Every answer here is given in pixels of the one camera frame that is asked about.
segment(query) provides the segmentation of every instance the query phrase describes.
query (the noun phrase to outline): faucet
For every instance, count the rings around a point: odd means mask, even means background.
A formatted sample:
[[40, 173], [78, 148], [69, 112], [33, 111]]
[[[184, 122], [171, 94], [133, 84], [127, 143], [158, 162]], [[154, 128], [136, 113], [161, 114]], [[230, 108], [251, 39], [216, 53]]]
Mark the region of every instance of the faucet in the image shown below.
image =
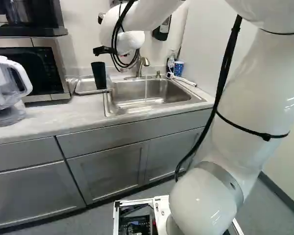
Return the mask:
[[139, 56], [137, 59], [137, 71], [136, 71], [136, 77], [142, 77], [142, 68], [143, 65], [145, 67], [148, 67], [150, 65], [149, 60], [146, 57]]

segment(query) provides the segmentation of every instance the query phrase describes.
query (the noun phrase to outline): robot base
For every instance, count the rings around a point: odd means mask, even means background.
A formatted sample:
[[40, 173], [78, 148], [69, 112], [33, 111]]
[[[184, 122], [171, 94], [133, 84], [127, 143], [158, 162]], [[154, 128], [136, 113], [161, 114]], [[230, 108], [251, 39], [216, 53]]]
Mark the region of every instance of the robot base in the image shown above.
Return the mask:
[[[113, 208], [113, 235], [125, 235], [122, 228], [127, 227], [123, 218], [144, 217], [144, 226], [146, 227], [146, 218], [149, 218], [149, 234], [151, 235], [184, 235], [171, 216], [169, 208], [169, 196], [157, 196], [154, 198], [139, 200], [116, 201]], [[137, 232], [128, 232], [129, 235], [143, 235]], [[224, 235], [244, 235], [236, 219], [233, 220], [231, 227]]]

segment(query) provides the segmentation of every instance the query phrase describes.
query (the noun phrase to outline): black cup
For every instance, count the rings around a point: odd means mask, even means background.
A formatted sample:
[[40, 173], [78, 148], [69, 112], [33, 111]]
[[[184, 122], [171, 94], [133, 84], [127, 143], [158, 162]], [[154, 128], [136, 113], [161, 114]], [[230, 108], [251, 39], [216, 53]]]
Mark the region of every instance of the black cup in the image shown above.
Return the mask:
[[92, 62], [92, 70], [98, 90], [107, 89], [106, 66], [104, 62]]

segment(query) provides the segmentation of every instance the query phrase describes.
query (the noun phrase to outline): baseboard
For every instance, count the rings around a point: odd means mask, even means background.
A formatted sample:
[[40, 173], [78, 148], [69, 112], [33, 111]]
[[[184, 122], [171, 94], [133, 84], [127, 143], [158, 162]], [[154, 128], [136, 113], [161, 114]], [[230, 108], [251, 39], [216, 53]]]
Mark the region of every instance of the baseboard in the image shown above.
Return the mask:
[[268, 175], [261, 172], [258, 177], [273, 193], [275, 193], [294, 213], [294, 201]]

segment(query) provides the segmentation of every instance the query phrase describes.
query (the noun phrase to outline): blue cup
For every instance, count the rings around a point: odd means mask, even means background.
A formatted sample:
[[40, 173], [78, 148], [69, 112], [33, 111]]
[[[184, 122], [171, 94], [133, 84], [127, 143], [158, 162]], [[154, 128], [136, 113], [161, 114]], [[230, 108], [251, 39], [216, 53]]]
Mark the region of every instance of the blue cup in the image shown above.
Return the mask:
[[174, 62], [174, 75], [175, 76], [181, 77], [183, 69], [184, 69], [184, 62], [182, 62], [182, 61], [175, 61]]

